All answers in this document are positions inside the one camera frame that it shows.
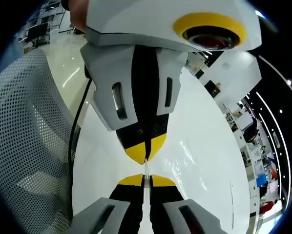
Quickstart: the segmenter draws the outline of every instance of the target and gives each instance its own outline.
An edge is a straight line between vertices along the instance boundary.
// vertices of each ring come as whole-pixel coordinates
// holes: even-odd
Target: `white table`
[[[148,163],[150,174],[172,179],[184,199],[191,198],[220,219],[229,234],[246,233],[250,192],[234,135],[219,107],[197,78],[183,68],[181,91],[169,116],[167,139]],[[100,197],[109,197],[126,176],[145,173],[130,159],[116,133],[106,130],[93,108],[87,110],[74,162],[74,215]],[[149,205],[144,206],[147,220]],[[139,233],[152,233],[142,221]]]

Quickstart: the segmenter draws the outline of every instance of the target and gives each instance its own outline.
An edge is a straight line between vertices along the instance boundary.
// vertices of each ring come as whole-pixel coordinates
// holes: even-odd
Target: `glossy white floor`
[[[79,49],[82,36],[60,35],[55,45],[45,46],[49,65],[66,105],[75,115],[86,79]],[[246,233],[250,193],[241,154],[223,114],[199,80],[186,69],[180,77],[181,91],[170,115],[167,139],[148,164],[150,174],[172,179],[184,199],[193,199],[220,219],[229,234]],[[89,91],[87,101],[93,95]],[[79,124],[73,185],[74,214],[100,197],[109,197],[126,176],[145,173],[131,160],[115,132],[109,132],[86,103]],[[144,204],[139,233],[152,233],[149,204]]]

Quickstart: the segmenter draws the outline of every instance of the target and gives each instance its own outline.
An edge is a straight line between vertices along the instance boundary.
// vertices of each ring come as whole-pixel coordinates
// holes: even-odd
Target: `led strip light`
[[[275,155],[276,155],[276,159],[277,159],[277,164],[278,164],[278,172],[279,172],[279,187],[280,187],[279,199],[281,199],[281,197],[282,197],[282,174],[281,174],[281,167],[279,166],[279,160],[278,160],[277,150],[276,150],[276,147],[275,147],[275,144],[274,144],[274,141],[273,141],[273,137],[272,137],[272,135],[271,135],[271,133],[270,133],[268,127],[267,127],[267,124],[265,123],[265,121],[264,121],[264,119],[263,119],[263,117],[262,117],[262,115],[260,113],[259,113],[259,116],[262,119],[262,122],[264,123],[264,126],[267,129],[267,131],[268,131],[268,134],[270,136],[270,139],[272,141],[272,145],[273,145],[273,148],[274,148],[274,151],[275,151]]]
[[[285,143],[285,140],[284,140],[284,137],[283,137],[283,134],[282,134],[282,131],[281,129],[279,128],[279,125],[272,113],[272,111],[270,110],[269,106],[266,104],[266,102],[263,100],[263,98],[261,97],[261,95],[256,92],[258,97],[261,99],[261,101],[263,102],[263,104],[265,105],[265,107],[267,108],[267,110],[269,111],[269,113],[271,114],[275,124],[276,124],[276,127],[281,135],[281,138],[282,138],[282,141],[283,141],[283,144],[284,144],[284,147],[285,147],[285,152],[286,152],[286,157],[287,157],[287,164],[288,164],[288,172],[289,172],[289,188],[288,188],[288,197],[287,197],[287,201],[286,201],[286,207],[285,209],[287,209],[288,207],[288,203],[289,203],[289,198],[291,196],[291,187],[292,187],[292,176],[291,176],[291,165],[290,165],[290,162],[289,162],[289,156],[288,156],[288,151],[287,151],[287,146],[286,146],[286,143]]]

